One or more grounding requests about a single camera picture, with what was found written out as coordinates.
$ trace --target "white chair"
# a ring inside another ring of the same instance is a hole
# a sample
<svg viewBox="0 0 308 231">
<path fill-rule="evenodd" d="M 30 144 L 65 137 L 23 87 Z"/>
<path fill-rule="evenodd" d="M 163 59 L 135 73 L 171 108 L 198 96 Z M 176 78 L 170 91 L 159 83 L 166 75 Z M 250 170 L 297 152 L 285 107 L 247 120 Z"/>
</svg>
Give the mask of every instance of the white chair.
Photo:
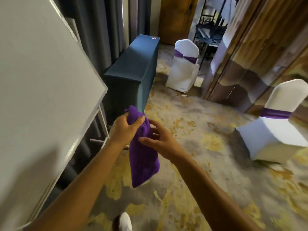
<svg viewBox="0 0 308 231">
<path fill-rule="evenodd" d="M 301 79 L 283 82 L 271 93 L 257 120 L 240 126 L 252 160 L 285 163 L 308 141 L 289 122 L 288 116 L 308 96 L 308 84 Z"/>
<path fill-rule="evenodd" d="M 198 59 L 192 63 L 188 58 L 197 58 L 199 55 L 198 47 L 189 39 L 178 40 L 174 49 L 181 57 L 174 56 L 172 68 L 170 70 L 166 87 L 187 93 L 194 85 L 199 72 Z"/>
</svg>

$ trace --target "patterned carpet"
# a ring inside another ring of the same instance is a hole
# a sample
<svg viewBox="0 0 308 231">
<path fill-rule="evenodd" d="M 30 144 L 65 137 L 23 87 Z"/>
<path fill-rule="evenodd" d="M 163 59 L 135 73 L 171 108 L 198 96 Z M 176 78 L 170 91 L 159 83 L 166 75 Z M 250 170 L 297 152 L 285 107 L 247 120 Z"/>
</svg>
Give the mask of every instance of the patterned carpet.
<svg viewBox="0 0 308 231">
<path fill-rule="evenodd" d="M 259 227 L 308 230 L 308 151 L 299 152 L 284 166 L 252 162 L 235 128 L 254 117 L 202 100 L 193 92 L 182 97 L 164 87 L 163 74 L 170 70 L 171 61 L 172 51 L 161 46 L 146 116 L 164 124 Z M 307 131 L 305 124 L 295 123 Z M 85 230 L 111 230 L 114 218 L 123 211 L 131 216 L 134 231 L 211 230 L 175 166 L 162 157 L 160 163 L 156 175 L 132 189 L 128 152 L 123 151 Z"/>
</svg>

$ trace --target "purple cloth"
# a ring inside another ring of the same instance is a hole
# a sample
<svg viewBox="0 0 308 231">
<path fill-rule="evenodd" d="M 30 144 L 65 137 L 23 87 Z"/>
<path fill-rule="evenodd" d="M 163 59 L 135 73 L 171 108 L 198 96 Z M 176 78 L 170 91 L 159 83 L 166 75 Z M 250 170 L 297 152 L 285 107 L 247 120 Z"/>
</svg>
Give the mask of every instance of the purple cloth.
<svg viewBox="0 0 308 231">
<path fill-rule="evenodd" d="M 292 112 L 263 108 L 260 113 L 260 117 L 273 119 L 289 119 L 291 114 Z"/>
<path fill-rule="evenodd" d="M 144 115 L 144 113 L 138 112 L 137 108 L 133 105 L 129 107 L 129 110 L 125 110 L 125 112 L 129 112 L 127 118 L 129 125 Z M 147 118 L 145 118 L 144 123 L 138 128 L 129 145 L 129 163 L 131 165 L 133 188 L 149 180 L 160 168 L 157 151 L 140 143 L 138 141 L 140 137 L 153 137 L 153 132 Z"/>
<path fill-rule="evenodd" d="M 179 51 L 177 51 L 176 49 L 174 50 L 174 56 L 177 58 L 184 58 L 187 61 L 190 61 L 192 64 L 195 64 L 197 61 L 197 58 L 193 58 L 193 57 L 187 57 L 183 54 L 181 54 Z"/>
</svg>

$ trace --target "door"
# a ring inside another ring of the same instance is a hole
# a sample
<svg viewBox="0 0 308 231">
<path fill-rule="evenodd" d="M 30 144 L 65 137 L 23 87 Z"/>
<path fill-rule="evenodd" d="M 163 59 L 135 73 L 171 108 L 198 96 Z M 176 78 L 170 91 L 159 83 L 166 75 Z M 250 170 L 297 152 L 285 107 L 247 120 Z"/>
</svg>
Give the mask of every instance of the door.
<svg viewBox="0 0 308 231">
<path fill-rule="evenodd" d="M 160 42 L 174 45 L 187 39 L 198 0 L 161 0 L 158 36 Z"/>
</svg>

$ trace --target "purple chair band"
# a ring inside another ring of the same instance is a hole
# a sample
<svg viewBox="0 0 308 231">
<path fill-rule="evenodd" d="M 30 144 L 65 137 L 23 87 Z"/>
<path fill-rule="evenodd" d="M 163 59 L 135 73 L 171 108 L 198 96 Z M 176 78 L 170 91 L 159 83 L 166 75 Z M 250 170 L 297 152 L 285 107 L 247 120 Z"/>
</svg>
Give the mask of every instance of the purple chair band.
<svg viewBox="0 0 308 231">
<path fill-rule="evenodd" d="M 177 58 L 184 58 L 187 61 L 191 62 L 192 64 L 195 64 L 197 61 L 197 58 L 193 58 L 193 57 L 187 57 L 183 54 L 181 54 L 179 51 L 177 51 L 176 49 L 174 50 L 174 56 Z"/>
<path fill-rule="evenodd" d="M 263 110 L 260 113 L 260 117 L 273 118 L 273 119 L 289 119 L 291 114 L 292 112 L 263 108 Z"/>
</svg>

